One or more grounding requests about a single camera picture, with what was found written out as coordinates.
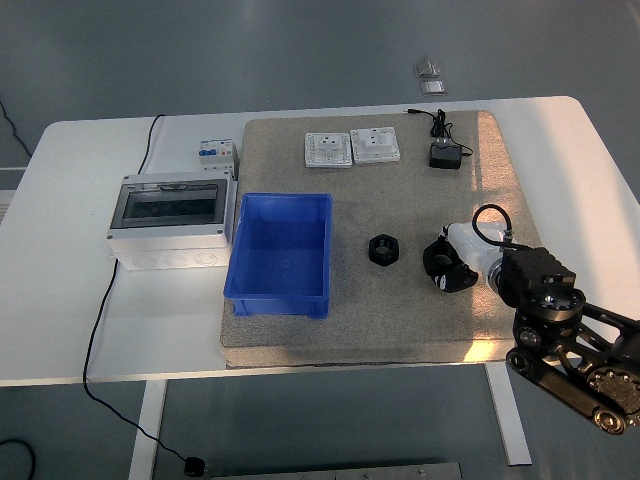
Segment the white and black right hand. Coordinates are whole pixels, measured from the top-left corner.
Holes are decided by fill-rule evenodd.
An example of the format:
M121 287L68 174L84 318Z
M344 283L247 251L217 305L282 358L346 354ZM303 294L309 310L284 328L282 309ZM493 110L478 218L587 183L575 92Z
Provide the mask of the white and black right hand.
M452 223L424 250L423 265L427 275L444 292L470 288L479 276L498 292L502 256L501 248L483 240L471 223Z

